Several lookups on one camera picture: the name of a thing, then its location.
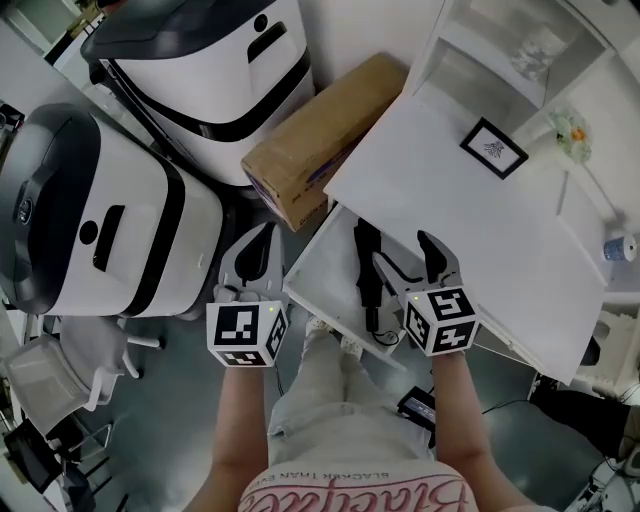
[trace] white pants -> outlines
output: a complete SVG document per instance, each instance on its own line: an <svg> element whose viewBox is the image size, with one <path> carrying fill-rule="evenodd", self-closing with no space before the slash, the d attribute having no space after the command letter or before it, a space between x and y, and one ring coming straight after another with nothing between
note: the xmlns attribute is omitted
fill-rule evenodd
<svg viewBox="0 0 640 512"><path fill-rule="evenodd" d="M365 440L371 434L372 443L375 438L377 445L381 444L380 437L390 438L386 444L403 444L401 450L396 450L401 452L398 458L430 458L430 433L399 417L396 410L397 406L371 381L360 361L343 354L331 334L313 332L305 340L296 379L273 408L269 424L270 464L288 462L301 452L312 450L315 444L326 444L327 432L332 427L344 427L339 423L344 418L363 425Z"/></svg>

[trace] black stripe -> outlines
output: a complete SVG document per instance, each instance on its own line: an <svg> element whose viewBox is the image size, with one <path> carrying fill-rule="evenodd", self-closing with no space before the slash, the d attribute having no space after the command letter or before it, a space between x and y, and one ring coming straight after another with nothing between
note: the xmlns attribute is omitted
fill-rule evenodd
<svg viewBox="0 0 640 512"><path fill-rule="evenodd" d="M156 291L158 291L160 278L167 265L167 259L169 259L169 253L171 252L171 247L173 247L173 241L184 210L186 192L182 176L164 158L153 152L150 152L150 154L155 157L167 175L167 201L160 216L156 236L151 244L151 250L149 251L149 257L147 258L147 264L144 267L138 290L131 304L121 313L121 316L124 317L137 316L151 304Z"/></svg>
<svg viewBox="0 0 640 512"><path fill-rule="evenodd" d="M276 86L262 98L255 107L242 117L228 123L208 123L189 117L180 112L159 103L143 93L126 75L124 71L113 62L112 65L118 72L124 84L150 108L173 121L178 126L205 139L218 142L237 142L246 139L260 128L269 119L280 105L289 97L311 68L309 50L306 49L300 60L293 66Z"/></svg>

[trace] cardboard box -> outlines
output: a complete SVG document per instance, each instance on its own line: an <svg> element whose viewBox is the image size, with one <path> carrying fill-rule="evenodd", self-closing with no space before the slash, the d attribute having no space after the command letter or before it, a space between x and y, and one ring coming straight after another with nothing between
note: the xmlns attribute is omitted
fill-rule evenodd
<svg viewBox="0 0 640 512"><path fill-rule="evenodd" d="M407 73L378 54L322 91L242 160L265 203L297 231L369 128L400 94Z"/></svg>

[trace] gray panel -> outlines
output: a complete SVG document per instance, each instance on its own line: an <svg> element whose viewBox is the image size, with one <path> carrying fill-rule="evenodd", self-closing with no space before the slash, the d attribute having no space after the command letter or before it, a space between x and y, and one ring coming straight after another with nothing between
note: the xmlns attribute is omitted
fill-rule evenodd
<svg viewBox="0 0 640 512"><path fill-rule="evenodd" d="M211 46L275 0L135 0L82 45L88 61L175 59Z"/></svg>

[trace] black device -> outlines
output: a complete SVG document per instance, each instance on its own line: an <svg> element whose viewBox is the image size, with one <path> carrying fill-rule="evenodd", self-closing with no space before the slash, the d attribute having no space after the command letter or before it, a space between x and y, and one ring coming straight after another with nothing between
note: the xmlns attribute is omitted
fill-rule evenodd
<svg viewBox="0 0 640 512"><path fill-rule="evenodd" d="M61 473L54 451L29 420L4 436L10 460L42 494Z"/></svg>
<svg viewBox="0 0 640 512"><path fill-rule="evenodd" d="M430 432L436 431L436 400L429 393L414 386L398 403L398 413Z"/></svg>
<svg viewBox="0 0 640 512"><path fill-rule="evenodd" d="M360 275L356 286L360 290L360 302L365 309L368 332L378 332L378 308L382 306L382 279L373 264L373 254L382 250L380 231L363 219L353 228L353 236L360 260Z"/></svg>

